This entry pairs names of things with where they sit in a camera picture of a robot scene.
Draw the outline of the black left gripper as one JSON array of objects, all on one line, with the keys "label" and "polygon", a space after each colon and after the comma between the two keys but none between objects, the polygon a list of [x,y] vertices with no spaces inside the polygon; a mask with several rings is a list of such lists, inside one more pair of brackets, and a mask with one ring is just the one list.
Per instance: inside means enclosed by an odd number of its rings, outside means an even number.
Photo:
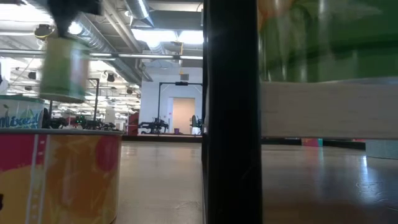
[{"label": "black left gripper", "polygon": [[102,12],[99,0],[48,0],[47,5],[53,14],[58,36],[65,38],[72,22],[79,12],[100,15]]}]

